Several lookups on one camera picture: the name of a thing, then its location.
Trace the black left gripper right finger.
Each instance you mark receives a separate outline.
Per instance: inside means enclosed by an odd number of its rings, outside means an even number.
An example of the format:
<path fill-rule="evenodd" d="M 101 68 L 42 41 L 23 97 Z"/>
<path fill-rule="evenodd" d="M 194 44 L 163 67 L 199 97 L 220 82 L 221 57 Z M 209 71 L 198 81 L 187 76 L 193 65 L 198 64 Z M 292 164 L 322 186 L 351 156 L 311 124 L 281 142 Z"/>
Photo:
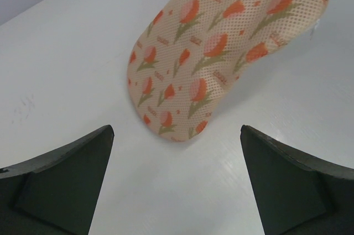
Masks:
<path fill-rule="evenodd" d="M 353 169 L 251 126 L 240 140 L 265 234 L 353 234 Z"/>

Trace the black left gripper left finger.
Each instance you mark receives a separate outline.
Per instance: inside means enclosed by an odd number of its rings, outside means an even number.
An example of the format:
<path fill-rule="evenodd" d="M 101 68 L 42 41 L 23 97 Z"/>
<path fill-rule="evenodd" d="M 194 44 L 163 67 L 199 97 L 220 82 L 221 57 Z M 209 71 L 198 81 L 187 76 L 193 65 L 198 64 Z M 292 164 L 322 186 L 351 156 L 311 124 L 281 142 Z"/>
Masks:
<path fill-rule="evenodd" d="M 1 168 L 1 234 L 88 234 L 113 139 L 106 125 Z"/>

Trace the floral mesh laundry bag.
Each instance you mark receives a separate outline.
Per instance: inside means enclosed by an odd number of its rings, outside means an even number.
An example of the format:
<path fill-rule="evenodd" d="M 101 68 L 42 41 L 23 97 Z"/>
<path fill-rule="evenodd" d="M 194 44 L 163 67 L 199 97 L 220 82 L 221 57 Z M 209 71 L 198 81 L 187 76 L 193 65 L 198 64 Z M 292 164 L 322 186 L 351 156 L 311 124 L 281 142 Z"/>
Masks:
<path fill-rule="evenodd" d="M 155 134 L 200 134 L 242 71 L 312 27 L 329 0 L 169 0 L 134 45 L 133 105 Z"/>

